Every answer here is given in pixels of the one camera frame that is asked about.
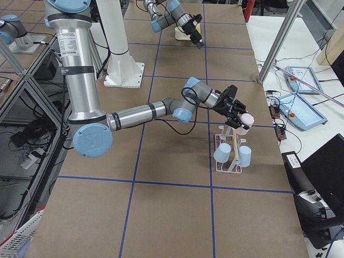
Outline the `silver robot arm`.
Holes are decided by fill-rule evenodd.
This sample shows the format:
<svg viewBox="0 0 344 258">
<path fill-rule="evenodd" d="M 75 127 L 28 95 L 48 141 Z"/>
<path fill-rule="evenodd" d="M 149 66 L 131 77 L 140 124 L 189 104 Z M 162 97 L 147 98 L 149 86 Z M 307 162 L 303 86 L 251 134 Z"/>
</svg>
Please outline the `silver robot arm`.
<svg viewBox="0 0 344 258">
<path fill-rule="evenodd" d="M 164 7 L 166 9 L 165 14 L 162 14 L 158 6 L 163 5 L 163 2 L 155 0 L 143 1 L 144 8 L 150 15 L 153 31 L 157 33 L 167 27 L 176 25 L 197 48 L 203 48 L 205 44 L 201 33 L 197 30 L 197 24 L 203 19 L 202 15 L 200 13 L 196 15 L 187 13 L 179 1 L 169 1 Z"/>
<path fill-rule="evenodd" d="M 130 54 L 123 15 L 118 1 L 97 1 L 101 28 L 108 47 L 104 89 L 97 81 L 91 44 L 90 1 L 45 1 L 47 24 L 56 31 L 62 59 L 62 76 L 68 87 L 71 114 L 69 126 L 74 150 L 84 157 L 99 157 L 110 150 L 113 133 L 171 115 L 187 123 L 197 110 L 208 109 L 226 118 L 226 124 L 238 133 L 250 128 L 246 106 L 235 99 L 237 88 L 223 91 L 210 88 L 191 77 L 181 90 L 181 98 L 167 97 L 111 111 L 110 102 L 118 101 L 125 88 L 139 88 L 145 65 Z"/>
</svg>

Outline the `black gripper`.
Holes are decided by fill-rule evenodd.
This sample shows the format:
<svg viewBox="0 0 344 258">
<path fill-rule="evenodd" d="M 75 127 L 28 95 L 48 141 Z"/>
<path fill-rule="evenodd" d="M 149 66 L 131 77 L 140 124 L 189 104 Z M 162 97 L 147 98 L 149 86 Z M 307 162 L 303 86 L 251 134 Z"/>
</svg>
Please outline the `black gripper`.
<svg viewBox="0 0 344 258">
<path fill-rule="evenodd" d="M 189 14 L 185 14 L 184 17 L 186 18 L 186 22 L 182 25 L 182 30 L 186 35 L 190 37 L 190 40 L 195 40 L 194 44 L 198 49 L 205 47 L 203 43 L 202 36 L 196 29 L 196 24 L 198 24 L 202 20 L 202 15 L 197 14 L 195 16 L 190 16 Z"/>
<path fill-rule="evenodd" d="M 235 99 L 232 103 L 229 103 L 225 99 L 224 92 L 216 91 L 216 93 L 219 93 L 219 97 L 214 106 L 214 110 L 217 113 L 226 116 L 226 118 L 228 119 L 225 122 L 226 125 L 234 129 L 241 127 L 242 122 L 239 121 L 239 115 L 247 113 L 244 103 L 242 103 L 238 99 Z"/>
</svg>

